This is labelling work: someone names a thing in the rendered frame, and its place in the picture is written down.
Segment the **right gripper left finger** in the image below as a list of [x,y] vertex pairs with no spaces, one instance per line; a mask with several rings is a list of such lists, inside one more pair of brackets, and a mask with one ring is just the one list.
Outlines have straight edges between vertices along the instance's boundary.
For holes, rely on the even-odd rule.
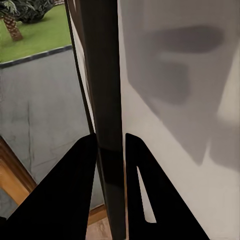
[[85,240],[97,153],[96,133],[80,138],[0,227],[0,240]]

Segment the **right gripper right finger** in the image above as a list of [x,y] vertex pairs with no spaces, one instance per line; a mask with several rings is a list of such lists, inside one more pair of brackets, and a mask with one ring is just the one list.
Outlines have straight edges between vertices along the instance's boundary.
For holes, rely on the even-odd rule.
[[[125,135],[129,240],[210,240],[141,138]],[[137,167],[156,223],[145,220]]]

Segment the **poster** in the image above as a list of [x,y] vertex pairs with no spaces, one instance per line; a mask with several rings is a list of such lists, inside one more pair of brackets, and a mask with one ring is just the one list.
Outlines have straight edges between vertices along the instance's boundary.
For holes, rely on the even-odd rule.
[[126,240],[118,0],[64,0],[112,240]]

